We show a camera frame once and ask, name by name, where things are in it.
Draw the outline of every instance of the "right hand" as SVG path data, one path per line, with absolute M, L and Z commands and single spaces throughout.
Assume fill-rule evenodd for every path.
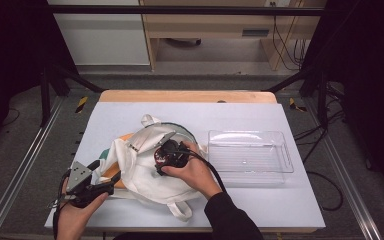
M 198 147 L 191 142 L 183 142 L 187 148 L 198 153 Z M 196 157 L 190 156 L 189 161 L 183 168 L 164 166 L 163 172 L 172 177 L 177 177 L 186 182 L 191 188 L 201 192 L 207 199 L 222 192 L 213 178 L 207 165 Z

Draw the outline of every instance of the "white cabinet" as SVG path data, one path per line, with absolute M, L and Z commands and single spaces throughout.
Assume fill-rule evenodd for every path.
M 48 0 L 67 5 L 139 5 L 137 0 Z M 76 65 L 149 65 L 140 14 L 54 14 Z

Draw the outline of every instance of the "person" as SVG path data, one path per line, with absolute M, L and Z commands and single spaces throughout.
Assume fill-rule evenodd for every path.
M 190 150 L 198 152 L 195 144 L 190 142 L 184 142 L 184 144 Z M 191 156 L 183 168 L 164 166 L 161 170 L 169 176 L 182 179 L 205 196 L 208 202 L 204 211 L 213 229 L 213 239 L 263 239 L 258 227 L 246 212 L 238 209 L 230 196 L 221 190 L 204 162 Z M 66 204 L 60 212 L 57 239 L 80 239 L 89 218 L 107 197 L 108 193 L 103 193 L 85 208 Z

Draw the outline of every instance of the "left hand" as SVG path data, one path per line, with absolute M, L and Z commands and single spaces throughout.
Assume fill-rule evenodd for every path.
M 62 192 L 65 194 L 68 178 L 65 179 Z M 85 208 L 77 208 L 70 203 L 61 203 L 58 221 L 57 240 L 77 240 L 82 236 L 92 214 L 102 205 L 108 193 L 103 193 Z

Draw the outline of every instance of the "hand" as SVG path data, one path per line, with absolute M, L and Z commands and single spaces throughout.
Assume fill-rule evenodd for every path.
M 194 143 L 183 143 L 187 148 L 198 153 L 198 147 Z M 182 179 L 191 188 L 201 192 L 207 199 L 222 191 L 216 181 L 214 181 L 207 165 L 196 157 L 189 157 L 188 163 L 183 168 L 164 166 L 161 170 L 167 175 Z
M 65 179 L 63 185 L 63 193 L 67 188 L 68 178 Z M 105 199 L 108 197 L 108 193 L 103 193 L 98 196 L 93 202 L 91 202 L 85 208 L 77 208 L 70 203 L 61 203 L 61 212 L 58 221 L 58 239 L 64 240 L 77 240 L 80 239 L 82 233 L 86 228 L 86 224 L 92 214 L 98 209 Z

